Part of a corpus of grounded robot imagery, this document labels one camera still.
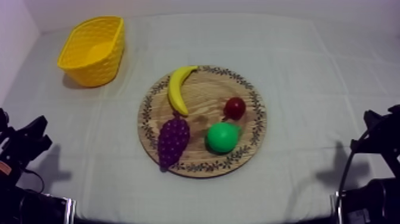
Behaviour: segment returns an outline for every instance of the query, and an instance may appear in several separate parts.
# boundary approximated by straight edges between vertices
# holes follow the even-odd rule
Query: banana
[[[180,87],[183,81],[191,74],[191,72],[197,69],[198,66],[186,66],[180,67],[175,70],[171,75],[170,82],[168,84],[168,98],[171,102],[172,107],[180,114],[187,116],[189,114],[188,108],[186,108],[183,102],[182,95],[180,93]]]

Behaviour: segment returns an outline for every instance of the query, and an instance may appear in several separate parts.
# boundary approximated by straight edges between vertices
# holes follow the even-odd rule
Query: white tablecloth
[[[75,198],[81,217],[127,223],[279,223],[330,214],[363,112],[400,96],[400,42],[391,35],[294,18],[198,14],[126,20],[116,79],[82,89],[57,68],[70,29],[40,37],[4,108],[22,127],[44,114],[53,147],[30,164],[46,192]],[[246,77],[267,106],[258,153],[219,178],[161,173],[143,150],[139,104],[163,75],[188,64]],[[390,176],[357,155],[348,188]],[[38,188],[24,175],[20,186]]]

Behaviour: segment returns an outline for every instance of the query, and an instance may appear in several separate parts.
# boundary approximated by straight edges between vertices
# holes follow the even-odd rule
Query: wooden plate
[[[158,163],[157,140],[162,125],[173,118],[167,96],[167,74],[144,97],[138,117],[140,141]],[[257,90],[237,73],[214,66],[199,66],[182,85],[182,96],[189,110],[190,141],[178,163],[169,171],[192,178],[210,178],[229,173],[246,163],[261,146],[267,125],[263,100]],[[225,155],[207,151],[204,136],[214,123],[222,121],[225,103],[231,97],[246,102],[246,113],[237,122],[242,129],[236,148]]]

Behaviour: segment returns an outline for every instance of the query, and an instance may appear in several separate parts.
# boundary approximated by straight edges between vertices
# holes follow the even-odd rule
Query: yellow basket
[[[57,66],[82,86],[101,86],[117,75],[124,46],[122,18],[92,18],[72,30]]]

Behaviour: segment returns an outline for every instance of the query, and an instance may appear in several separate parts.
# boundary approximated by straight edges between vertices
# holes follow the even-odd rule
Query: green ball
[[[212,150],[218,153],[232,151],[239,141],[240,127],[230,123],[213,124],[207,133],[207,143]]]

